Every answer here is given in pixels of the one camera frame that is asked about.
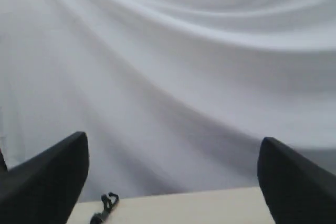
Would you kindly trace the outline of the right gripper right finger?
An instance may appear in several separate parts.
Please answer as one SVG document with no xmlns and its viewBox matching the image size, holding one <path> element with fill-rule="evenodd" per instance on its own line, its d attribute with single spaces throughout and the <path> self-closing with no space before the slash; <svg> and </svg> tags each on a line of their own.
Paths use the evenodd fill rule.
<svg viewBox="0 0 336 224">
<path fill-rule="evenodd" d="M 257 178 L 275 223 L 335 223 L 335 175 L 273 137 L 261 142 Z"/>
</svg>

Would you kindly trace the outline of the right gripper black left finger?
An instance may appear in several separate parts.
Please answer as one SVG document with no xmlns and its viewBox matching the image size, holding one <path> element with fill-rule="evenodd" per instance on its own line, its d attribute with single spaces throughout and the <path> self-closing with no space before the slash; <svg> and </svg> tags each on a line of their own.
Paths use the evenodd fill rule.
<svg viewBox="0 0 336 224">
<path fill-rule="evenodd" d="M 1 223 L 66 223 L 89 171 L 85 132 L 75 132 L 1 173 Z"/>
</svg>

